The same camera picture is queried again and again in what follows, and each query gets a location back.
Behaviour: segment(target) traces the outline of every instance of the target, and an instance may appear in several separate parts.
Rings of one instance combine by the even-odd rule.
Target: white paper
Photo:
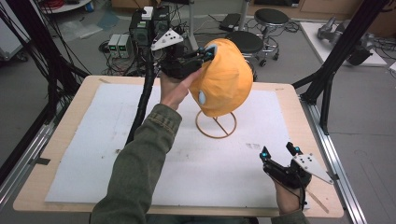
[[[64,153],[46,202],[97,203],[106,195],[116,150],[125,145],[141,91],[138,85],[99,87]],[[153,87],[147,114],[159,100],[160,88]],[[274,161],[290,164],[286,150],[290,139],[276,93],[252,91],[234,111],[235,132],[223,139],[198,131],[195,117],[199,110],[190,95],[180,105],[177,112],[183,121],[152,204],[277,207],[274,183],[262,170],[259,157],[267,146]],[[206,126],[211,119],[204,120]]]

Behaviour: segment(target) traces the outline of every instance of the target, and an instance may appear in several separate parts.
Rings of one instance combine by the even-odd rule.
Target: jacket cuff
[[[271,218],[271,222],[273,224],[281,224],[281,223],[289,223],[289,224],[293,224],[293,223],[308,223],[306,220],[306,217],[303,213],[303,211],[301,210],[297,210],[295,212],[292,213],[288,213],[286,215],[282,215],[279,217],[272,217]]]
[[[182,117],[167,105],[157,104],[148,115],[148,119],[163,126],[165,130],[176,136]]]

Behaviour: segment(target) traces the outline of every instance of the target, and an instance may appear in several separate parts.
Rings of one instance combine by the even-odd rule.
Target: black metal pole
[[[329,133],[327,123],[329,117],[332,80],[337,70],[343,64],[345,59],[353,52],[353,49],[358,44],[361,37],[387,2],[388,0],[365,0],[362,2],[355,16],[352,18],[348,27],[332,49],[329,57],[319,70],[311,76],[303,78],[302,80],[292,84],[294,88],[300,88],[303,85],[312,82],[308,87],[308,90],[301,95],[301,99],[307,101],[311,105],[314,105],[320,94],[325,91],[320,112],[320,127],[326,134]]]

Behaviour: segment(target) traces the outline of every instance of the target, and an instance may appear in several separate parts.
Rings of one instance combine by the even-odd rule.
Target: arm
[[[200,74],[198,70],[181,82],[162,75],[161,103],[154,106],[134,133],[134,141],[116,158],[107,195],[93,208],[91,223],[146,223],[166,153],[181,122],[176,109]]]
[[[276,202],[279,207],[279,217],[271,218],[273,224],[309,224],[303,211],[300,209],[300,202],[297,195],[299,189],[285,189],[275,180]]]

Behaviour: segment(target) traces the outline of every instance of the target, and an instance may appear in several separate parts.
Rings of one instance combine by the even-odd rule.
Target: person's left hand
[[[174,110],[178,109],[178,105],[189,94],[189,87],[191,83],[198,78],[202,73],[202,69],[191,73],[183,80],[168,77],[166,74],[161,74],[161,101],[160,104],[167,105]]]

